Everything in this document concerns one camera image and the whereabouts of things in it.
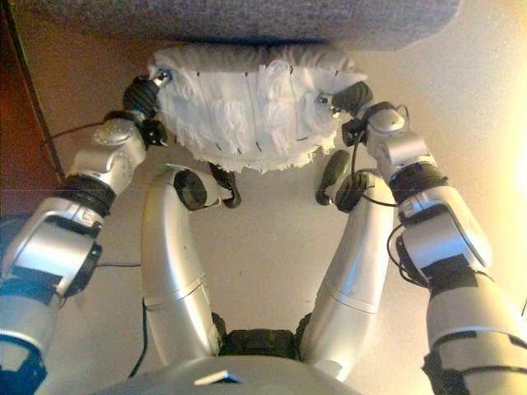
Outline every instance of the black rubber joint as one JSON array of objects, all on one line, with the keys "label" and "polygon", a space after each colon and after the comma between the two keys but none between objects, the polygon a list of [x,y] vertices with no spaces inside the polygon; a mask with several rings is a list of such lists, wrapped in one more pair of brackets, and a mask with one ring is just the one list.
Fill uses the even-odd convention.
[{"label": "black rubber joint", "polygon": [[152,119],[157,112],[157,92],[159,87],[146,76],[136,77],[123,95],[123,107],[144,114]]},{"label": "black rubber joint", "polygon": [[115,193],[110,187],[85,175],[69,176],[57,195],[88,207],[103,217],[110,213],[115,200]]},{"label": "black rubber joint", "polygon": [[406,166],[389,182],[397,204],[426,189],[446,185],[448,179],[432,163],[414,163]]},{"label": "black rubber joint", "polygon": [[333,95],[331,105],[336,109],[344,110],[356,117],[362,106],[373,100],[371,89],[364,82],[351,85],[344,91]]}]

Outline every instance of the silver robot leg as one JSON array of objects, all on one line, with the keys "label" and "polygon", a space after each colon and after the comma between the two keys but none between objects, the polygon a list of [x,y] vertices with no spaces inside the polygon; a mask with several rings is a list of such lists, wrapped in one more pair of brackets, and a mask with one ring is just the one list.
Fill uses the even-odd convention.
[{"label": "silver robot leg", "polygon": [[148,322],[165,365],[219,352],[189,212],[219,205],[227,194],[211,175],[176,165],[166,165],[147,191],[142,287]]},{"label": "silver robot leg", "polygon": [[[367,173],[365,194],[392,202],[382,178]],[[351,372],[379,308],[385,283],[386,240],[394,209],[362,198],[349,214],[346,229],[319,288],[315,309],[301,339],[307,364],[343,381]]]}]

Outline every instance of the wire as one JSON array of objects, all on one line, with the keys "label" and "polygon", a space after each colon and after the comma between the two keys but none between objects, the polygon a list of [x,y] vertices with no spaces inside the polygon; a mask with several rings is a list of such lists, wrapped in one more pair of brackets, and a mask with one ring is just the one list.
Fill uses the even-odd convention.
[{"label": "wire", "polygon": [[352,176],[355,174],[355,161],[357,159],[357,151],[359,144],[362,140],[362,137],[364,136],[364,133],[366,133],[365,129],[362,129],[359,134],[357,134],[357,137],[355,137],[355,142],[353,143],[353,155],[352,155]]},{"label": "wire", "polygon": [[415,286],[420,286],[422,288],[427,288],[427,285],[424,282],[414,280],[410,276],[410,274],[408,273],[408,270],[406,269],[406,267],[404,267],[404,265],[401,262],[397,262],[397,260],[395,260],[394,255],[392,254],[392,252],[391,252],[391,250],[389,248],[390,244],[391,244],[392,237],[394,237],[395,232],[397,232],[397,230],[401,229],[402,227],[403,227],[403,224],[399,224],[399,225],[395,226],[394,229],[389,234],[388,239],[386,240],[386,250],[388,251],[389,259],[395,264],[395,266],[397,266],[399,268],[399,275],[403,278],[403,280],[405,280],[406,282],[409,282],[410,284],[414,284]]},{"label": "wire", "polygon": [[135,363],[135,366],[133,367],[132,371],[128,375],[129,379],[135,376],[135,374],[138,372],[139,367],[141,366],[142,360],[144,360],[145,355],[147,354],[147,350],[148,350],[147,306],[145,305],[145,298],[142,298],[141,306],[142,306],[142,351],[141,351],[141,355],[139,356],[138,361]]},{"label": "wire", "polygon": [[[130,265],[130,264],[122,264],[122,263],[116,262],[116,263],[101,263],[100,265],[97,265],[96,267],[140,267],[140,266],[141,264],[139,263],[134,263]],[[145,298],[142,298],[141,306],[142,306],[142,351],[141,351],[141,355],[138,358],[138,361],[135,363],[135,366],[133,367],[132,371],[128,375],[129,379],[136,375],[148,351],[147,306],[145,305]]]},{"label": "wire", "polygon": [[97,265],[96,267],[140,267],[141,263],[133,263],[133,264],[122,264],[122,263],[101,263]]},{"label": "wire", "polygon": [[[359,134],[357,134],[357,137],[355,137],[355,142],[353,143],[352,168],[351,168],[352,177],[355,174],[355,162],[357,160],[357,151],[358,151],[359,144],[361,143],[361,139],[364,136],[364,133],[366,133],[366,130],[362,129],[361,132]],[[365,193],[362,193],[362,197],[365,198],[368,202],[372,202],[374,204],[379,204],[380,206],[397,207],[397,205],[393,204],[393,203],[385,203],[385,202],[380,202],[378,200],[375,200],[375,199],[367,196]]]},{"label": "wire", "polygon": [[68,130],[65,130],[64,132],[61,132],[61,133],[58,133],[58,134],[55,134],[53,136],[51,136],[50,138],[46,138],[42,144],[40,144],[39,146],[39,152],[40,152],[40,155],[42,156],[42,158],[44,159],[44,162],[46,163],[46,165],[49,166],[49,168],[56,174],[58,175],[61,175],[61,177],[63,177],[63,174],[60,173],[60,171],[58,171],[58,169],[49,162],[48,160],[48,157],[44,154],[44,147],[45,146],[49,146],[51,144],[51,142],[56,139],[56,138],[59,138],[59,137],[62,137],[62,136],[66,136],[68,134],[72,134],[72,133],[75,133],[75,132],[79,132],[81,131],[82,129],[85,129],[85,128],[91,128],[91,127],[94,127],[94,126],[100,126],[102,125],[102,122],[94,122],[94,123],[87,123],[86,125],[82,125],[82,126],[79,126],[77,128],[73,128],[73,129],[68,129]]}]

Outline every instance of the floor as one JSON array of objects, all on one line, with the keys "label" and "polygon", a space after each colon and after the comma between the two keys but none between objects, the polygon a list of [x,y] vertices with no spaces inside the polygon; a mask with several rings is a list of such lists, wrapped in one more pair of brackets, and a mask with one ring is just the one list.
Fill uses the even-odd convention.
[{"label": "floor", "polygon": [[[405,103],[450,183],[487,232],[495,277],[520,308],[527,253],[527,15],[512,0],[465,0],[439,35],[397,53],[354,53],[378,100]],[[33,16],[17,21],[51,130],[94,122],[149,55],[170,43],[115,41],[65,32]],[[57,140],[65,168],[90,131]],[[318,206],[314,190],[328,158],[302,169],[238,177],[242,205],[192,215],[212,307],[232,328],[288,328],[310,312],[346,216]],[[106,263],[138,263],[142,200],[159,164],[204,168],[180,146],[152,148],[100,235]],[[361,151],[358,166],[373,165]],[[431,393],[420,370],[427,353],[426,291],[389,268],[378,322],[348,383],[364,393]],[[126,379],[141,351],[137,268],[101,268],[60,312],[38,394],[88,393]],[[141,371],[160,361],[153,344]]]}]

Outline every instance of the silver panel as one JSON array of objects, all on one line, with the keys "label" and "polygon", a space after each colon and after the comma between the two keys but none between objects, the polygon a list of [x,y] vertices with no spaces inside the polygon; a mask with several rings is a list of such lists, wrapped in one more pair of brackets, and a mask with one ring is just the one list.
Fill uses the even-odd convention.
[{"label": "silver panel", "polygon": [[28,240],[39,226],[51,216],[60,216],[87,228],[104,224],[102,217],[95,211],[60,197],[46,198],[9,245],[2,260],[2,275],[4,277],[25,248]]},{"label": "silver panel", "polygon": [[382,109],[370,116],[366,140],[368,155],[377,161],[386,183],[405,166],[436,164],[422,137],[412,132],[408,120],[394,109]]},{"label": "silver panel", "polygon": [[450,186],[430,188],[401,203],[399,210],[406,217],[411,217],[420,211],[437,205],[442,205],[448,209],[460,236],[480,264],[483,267],[490,266],[492,249],[487,236],[455,188]]},{"label": "silver panel", "polygon": [[[153,179],[142,218],[142,287],[154,341],[166,365],[219,352],[189,211],[174,188],[181,170],[186,168],[167,165]],[[216,181],[198,175],[207,188],[207,203],[219,204]]]},{"label": "silver panel", "polygon": [[478,286],[464,286],[441,292],[428,305],[428,344],[462,331],[493,331],[513,335],[527,342],[527,323],[501,289],[486,276]]},{"label": "silver panel", "polygon": [[220,338],[204,284],[184,298],[148,306],[147,316],[163,365],[218,354]]},{"label": "silver panel", "polygon": [[98,179],[120,195],[146,155],[143,139],[134,122],[110,119],[99,126],[90,145],[77,153],[69,174]]},{"label": "silver panel", "polygon": [[448,212],[405,229],[402,236],[414,266],[420,271],[434,262],[460,254],[471,267],[481,269]]},{"label": "silver panel", "polygon": [[[48,305],[22,296],[0,295],[0,334],[25,340],[44,355],[54,334],[58,304],[56,295]],[[3,360],[7,356],[1,351]]]},{"label": "silver panel", "polygon": [[189,211],[173,186],[178,171],[168,167],[157,175],[145,199],[141,261],[142,288],[148,305],[187,295],[204,275],[192,238]]},{"label": "silver panel", "polygon": [[18,255],[15,266],[61,276],[56,292],[64,295],[88,256],[93,239],[50,223],[40,224]]},{"label": "silver panel", "polygon": [[[197,385],[212,374],[227,373],[239,383]],[[294,360],[270,356],[221,356],[179,361],[155,372],[142,374],[99,392],[103,394],[172,395],[357,395],[358,393]]]},{"label": "silver panel", "polygon": [[[392,202],[384,181],[368,174],[369,197]],[[362,199],[349,214],[301,339],[301,358],[338,380],[355,365],[370,332],[385,282],[386,240],[394,209]]]}]

